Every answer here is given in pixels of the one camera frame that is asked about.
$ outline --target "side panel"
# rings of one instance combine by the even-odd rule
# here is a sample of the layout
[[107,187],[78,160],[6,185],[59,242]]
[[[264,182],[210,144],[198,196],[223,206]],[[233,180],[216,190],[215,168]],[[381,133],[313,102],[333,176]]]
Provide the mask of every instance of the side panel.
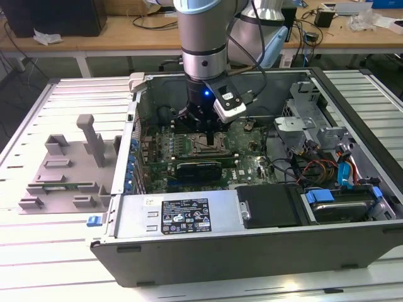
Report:
[[206,240],[92,244],[123,287],[366,267],[403,244],[403,230],[371,226]]

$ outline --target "metal table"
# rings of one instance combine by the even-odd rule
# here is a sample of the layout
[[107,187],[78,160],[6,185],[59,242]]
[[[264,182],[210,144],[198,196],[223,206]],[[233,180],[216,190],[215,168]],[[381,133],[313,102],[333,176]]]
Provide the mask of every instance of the metal table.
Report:
[[[392,155],[403,164],[403,109],[373,76],[326,72]],[[403,246],[367,269],[314,272],[232,281],[121,288],[90,252],[90,214],[19,215],[17,202],[46,153],[44,141],[62,132],[84,140],[75,121],[94,114],[105,140],[123,131],[132,96],[128,77],[68,79],[49,84],[0,156],[0,297],[2,301],[388,301],[403,298]],[[240,260],[239,265],[246,265]]]

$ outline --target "computer case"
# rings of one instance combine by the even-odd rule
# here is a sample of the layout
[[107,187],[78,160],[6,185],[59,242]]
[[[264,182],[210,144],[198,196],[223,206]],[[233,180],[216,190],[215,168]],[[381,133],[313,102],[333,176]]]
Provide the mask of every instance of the computer case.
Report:
[[106,23],[103,0],[0,0],[10,28],[19,38],[42,33],[98,36]]

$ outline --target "black box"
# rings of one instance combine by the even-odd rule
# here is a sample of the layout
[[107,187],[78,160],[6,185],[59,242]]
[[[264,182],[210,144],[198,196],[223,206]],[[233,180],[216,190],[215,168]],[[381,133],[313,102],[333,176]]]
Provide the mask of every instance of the black box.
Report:
[[315,25],[317,27],[329,28],[332,23],[334,11],[325,11],[323,9],[318,9],[315,17]]
[[290,41],[292,25],[295,20],[295,15],[297,13],[297,7],[292,0],[284,0],[283,6],[281,7],[281,12],[284,16],[284,26],[288,28],[288,34],[285,41]]
[[0,0],[10,28],[19,38],[42,33],[98,36],[106,23],[103,0]]

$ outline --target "white paper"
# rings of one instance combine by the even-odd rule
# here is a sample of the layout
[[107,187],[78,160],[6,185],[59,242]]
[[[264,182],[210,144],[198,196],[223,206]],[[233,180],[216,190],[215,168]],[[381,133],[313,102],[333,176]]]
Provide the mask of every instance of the white paper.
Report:
[[374,23],[375,26],[389,28],[389,26],[398,19],[389,18],[389,17],[379,17],[378,20]]
[[41,33],[39,31],[33,30],[35,32],[35,36],[33,39],[45,46],[54,43],[63,42],[62,37],[59,34],[48,35],[47,33]]

